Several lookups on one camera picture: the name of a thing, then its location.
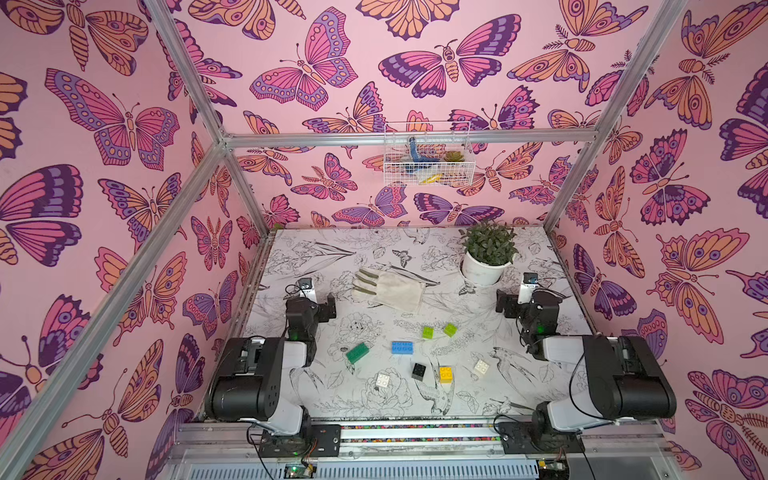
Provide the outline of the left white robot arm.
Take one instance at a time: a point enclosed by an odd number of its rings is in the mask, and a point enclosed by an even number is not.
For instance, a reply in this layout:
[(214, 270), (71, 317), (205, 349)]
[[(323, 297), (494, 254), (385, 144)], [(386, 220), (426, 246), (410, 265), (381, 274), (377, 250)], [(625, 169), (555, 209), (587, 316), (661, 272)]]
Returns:
[(280, 336), (227, 341), (207, 389), (204, 412), (219, 422), (254, 423), (274, 436), (302, 435), (306, 408), (281, 393), (290, 374), (314, 361), (318, 326), (336, 317), (336, 299), (297, 296), (286, 301), (287, 330)]

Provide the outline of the blue lego brick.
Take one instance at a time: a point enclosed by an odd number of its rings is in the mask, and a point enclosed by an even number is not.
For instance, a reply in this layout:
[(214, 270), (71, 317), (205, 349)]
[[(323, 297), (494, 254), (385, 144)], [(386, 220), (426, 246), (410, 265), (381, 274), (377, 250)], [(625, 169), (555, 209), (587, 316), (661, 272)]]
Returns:
[(391, 353), (393, 355), (413, 355), (414, 344), (410, 341), (393, 341), (391, 343)]

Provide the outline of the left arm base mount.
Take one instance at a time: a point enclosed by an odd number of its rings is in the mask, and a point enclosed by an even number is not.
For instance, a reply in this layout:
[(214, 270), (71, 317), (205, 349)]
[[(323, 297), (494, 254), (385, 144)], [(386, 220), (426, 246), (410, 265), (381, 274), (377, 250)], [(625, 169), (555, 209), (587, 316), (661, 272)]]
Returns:
[(340, 446), (340, 424), (313, 424), (302, 427), (295, 435), (264, 431), (258, 452), (263, 458), (337, 457)]

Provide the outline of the black lego brick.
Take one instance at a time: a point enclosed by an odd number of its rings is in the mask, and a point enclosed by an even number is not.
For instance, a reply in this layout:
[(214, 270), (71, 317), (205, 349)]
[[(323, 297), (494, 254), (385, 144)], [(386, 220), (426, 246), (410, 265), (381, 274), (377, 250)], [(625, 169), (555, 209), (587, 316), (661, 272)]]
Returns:
[(415, 363), (412, 367), (411, 377), (417, 381), (422, 381), (425, 377), (426, 366), (420, 363)]

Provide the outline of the dark green lego brick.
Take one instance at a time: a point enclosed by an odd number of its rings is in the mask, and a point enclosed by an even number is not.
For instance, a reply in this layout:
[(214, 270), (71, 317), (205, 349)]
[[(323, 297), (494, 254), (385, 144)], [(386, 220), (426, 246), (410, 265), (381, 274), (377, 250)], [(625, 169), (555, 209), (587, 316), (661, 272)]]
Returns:
[(351, 348), (346, 354), (346, 359), (351, 365), (355, 365), (370, 352), (369, 347), (361, 342)]

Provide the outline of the cream white lego brick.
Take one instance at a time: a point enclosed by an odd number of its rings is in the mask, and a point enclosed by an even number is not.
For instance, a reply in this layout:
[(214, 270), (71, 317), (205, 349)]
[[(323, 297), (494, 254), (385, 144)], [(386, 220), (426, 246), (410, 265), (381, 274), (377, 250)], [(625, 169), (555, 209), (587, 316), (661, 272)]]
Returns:
[(473, 367), (473, 370), (480, 376), (484, 376), (487, 374), (489, 370), (489, 365), (483, 360), (477, 360)]

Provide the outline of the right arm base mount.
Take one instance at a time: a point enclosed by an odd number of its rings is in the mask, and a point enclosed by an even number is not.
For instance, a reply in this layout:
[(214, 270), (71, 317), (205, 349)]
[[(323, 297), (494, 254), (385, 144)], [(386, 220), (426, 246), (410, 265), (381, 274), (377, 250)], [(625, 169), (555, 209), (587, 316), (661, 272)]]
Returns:
[(493, 429), (500, 438), (505, 454), (579, 454), (584, 445), (575, 433), (542, 433), (539, 435), (530, 422), (503, 419)]

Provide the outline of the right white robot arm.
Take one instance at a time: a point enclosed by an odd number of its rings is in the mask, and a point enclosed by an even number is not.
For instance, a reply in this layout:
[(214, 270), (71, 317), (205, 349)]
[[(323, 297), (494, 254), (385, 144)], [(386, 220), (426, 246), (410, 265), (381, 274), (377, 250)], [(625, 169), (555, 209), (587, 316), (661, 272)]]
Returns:
[(562, 335), (563, 297), (537, 288), (527, 296), (496, 292), (495, 311), (516, 321), (525, 351), (534, 359), (569, 365), (586, 375), (586, 389), (542, 402), (533, 410), (533, 433), (575, 434), (622, 419), (670, 419), (677, 399), (647, 341), (639, 336)]

